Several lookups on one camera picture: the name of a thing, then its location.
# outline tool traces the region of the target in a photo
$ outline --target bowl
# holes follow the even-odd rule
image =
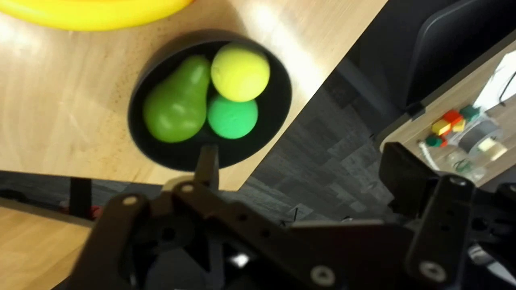
[[[169,75],[187,56],[205,54],[210,60],[216,51],[228,43],[242,43],[247,46],[258,48],[263,51],[271,64],[271,78],[265,91],[257,96],[258,104],[258,122],[255,128],[237,139],[226,139],[218,136],[208,120],[202,130],[192,138],[179,143],[165,143],[153,138],[144,123],[144,99],[150,89],[160,83],[166,75]],[[176,170],[194,170],[200,149],[207,143],[218,144],[219,149],[219,165],[228,167],[245,157],[255,154],[263,147],[284,123],[292,101],[292,85],[286,65],[265,46],[247,39],[247,38],[210,38],[195,44],[189,44],[179,49],[163,49],[165,54],[160,60],[155,60],[150,68],[145,68],[144,75],[137,81],[131,102],[129,102],[129,130],[136,146],[155,162]],[[208,102],[210,96],[215,94],[215,86],[208,86]]]

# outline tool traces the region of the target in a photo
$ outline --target ball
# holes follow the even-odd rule
[[[231,101],[215,96],[208,107],[208,123],[223,138],[242,138],[250,133],[258,120],[258,104],[250,101]]]
[[[229,43],[213,57],[211,80],[228,99],[248,101],[257,97],[269,83],[268,57],[248,46]]]

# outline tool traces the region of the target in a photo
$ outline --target table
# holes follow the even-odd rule
[[[71,271],[90,222],[0,197],[0,288],[49,290]]]
[[[418,146],[419,139],[424,139],[426,135],[431,131],[431,123],[439,118],[448,109],[460,109],[466,104],[474,102],[474,99],[481,94],[484,85],[495,72],[497,65],[500,64],[502,57],[516,49],[516,30],[490,48],[487,52],[479,56],[474,62],[471,62],[466,68],[458,72],[453,78],[437,88],[427,99],[424,99],[424,112],[415,118],[408,115],[400,117],[394,125],[390,125],[386,131],[381,133],[381,146],[387,141],[400,141],[405,144],[411,152],[415,152],[424,162],[426,157],[423,155],[421,147]],[[482,162],[487,168],[487,173],[474,180],[477,186],[484,184],[490,178],[497,176],[513,164],[516,164],[516,97],[510,97],[505,101],[506,106],[495,106],[487,110],[490,117],[494,117],[502,130],[503,135],[500,141],[508,147],[508,151],[494,162]],[[452,152],[453,147],[439,147],[432,149],[431,154],[437,165],[442,170],[453,172],[452,162],[447,160],[447,155]]]
[[[257,154],[221,170],[237,189],[387,0],[195,0],[149,25],[68,31],[0,14],[0,170],[165,183],[192,175],[147,159],[128,130],[128,104],[147,60],[187,31],[224,28],[286,64],[292,107]]]

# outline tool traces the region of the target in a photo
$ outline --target green ball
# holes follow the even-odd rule
[[[250,101],[231,101],[215,96],[208,109],[208,122],[211,128],[223,138],[242,138],[250,133],[258,120],[258,104]]]

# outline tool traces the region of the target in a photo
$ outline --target yellow ball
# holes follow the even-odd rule
[[[269,77],[268,57],[261,51],[242,44],[223,46],[211,64],[216,89],[232,101],[257,97],[268,86]]]

